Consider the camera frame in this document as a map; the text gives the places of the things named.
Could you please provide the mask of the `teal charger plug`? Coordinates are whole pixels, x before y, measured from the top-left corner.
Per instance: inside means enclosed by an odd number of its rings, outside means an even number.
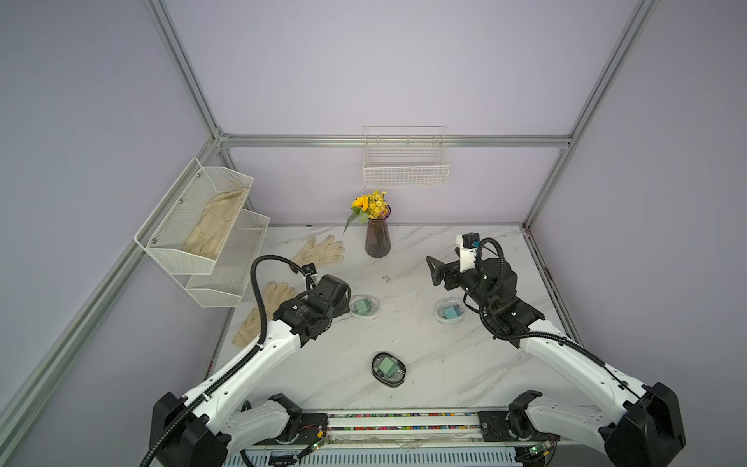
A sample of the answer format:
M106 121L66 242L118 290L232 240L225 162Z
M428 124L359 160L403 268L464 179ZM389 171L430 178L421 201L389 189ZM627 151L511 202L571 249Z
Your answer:
M439 317L445 322L459 321L462 315L463 313L457 305L447 305L439 311Z

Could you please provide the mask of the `green charger plug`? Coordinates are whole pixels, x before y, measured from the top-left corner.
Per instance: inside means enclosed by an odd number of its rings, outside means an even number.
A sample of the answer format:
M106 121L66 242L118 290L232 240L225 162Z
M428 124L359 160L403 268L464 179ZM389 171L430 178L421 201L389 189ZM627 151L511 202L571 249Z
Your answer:
M379 361L379 367L377 367L377 371L379 373L382 373L385 377L393 377L398 371L399 371L399 364L396 360L390 358L390 357L383 357L381 361Z
M360 299L352 303L351 311L358 316L370 316L375 313L375 305L368 299Z

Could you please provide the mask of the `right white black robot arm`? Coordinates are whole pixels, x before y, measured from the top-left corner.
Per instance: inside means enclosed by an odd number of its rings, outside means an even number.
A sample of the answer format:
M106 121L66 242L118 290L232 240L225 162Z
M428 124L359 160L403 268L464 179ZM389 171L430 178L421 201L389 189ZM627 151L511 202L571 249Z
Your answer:
M565 438L603 453L616 466L667 466L683 451L686 434L672 389L610 366L523 301L517 295L519 277L496 239L467 233L457 239L456 252L451 263L427 257L433 284L462 290L466 306L492 338L538 358L594 404L561 404L527 390L509 404L507 436Z

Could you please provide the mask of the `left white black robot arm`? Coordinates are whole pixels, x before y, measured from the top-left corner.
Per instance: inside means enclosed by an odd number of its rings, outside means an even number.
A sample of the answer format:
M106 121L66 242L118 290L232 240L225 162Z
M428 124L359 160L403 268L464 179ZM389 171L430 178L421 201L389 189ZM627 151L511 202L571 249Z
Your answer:
M248 411L240 406L274 367L348 313L351 288L330 274L315 280L313 265L300 266L275 256L274 261L303 275L307 289L268 317L257 280L258 266L268 259L267 255L256 258L249 270L260 315L259 336L184 395L169 392L161 397L153 410L149 449L141 465L159 461L163 466L221 466L256 442L296 436L302 411L287 397L272 396Z

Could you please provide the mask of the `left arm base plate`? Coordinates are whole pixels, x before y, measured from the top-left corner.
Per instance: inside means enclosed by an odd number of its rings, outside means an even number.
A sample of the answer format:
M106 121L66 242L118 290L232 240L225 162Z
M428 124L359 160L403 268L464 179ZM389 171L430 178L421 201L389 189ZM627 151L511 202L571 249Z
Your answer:
M327 432L328 425L328 414L302 414L297 420L290 420L290 432L282 434L276 442L288 446L310 445L319 440L322 432Z

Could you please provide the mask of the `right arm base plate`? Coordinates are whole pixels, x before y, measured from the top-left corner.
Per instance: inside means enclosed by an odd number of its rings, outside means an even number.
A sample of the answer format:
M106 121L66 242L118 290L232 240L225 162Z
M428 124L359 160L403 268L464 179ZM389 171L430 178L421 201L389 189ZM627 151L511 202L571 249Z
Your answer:
M486 443L557 441L558 436L539 431L524 410L478 412L480 433Z

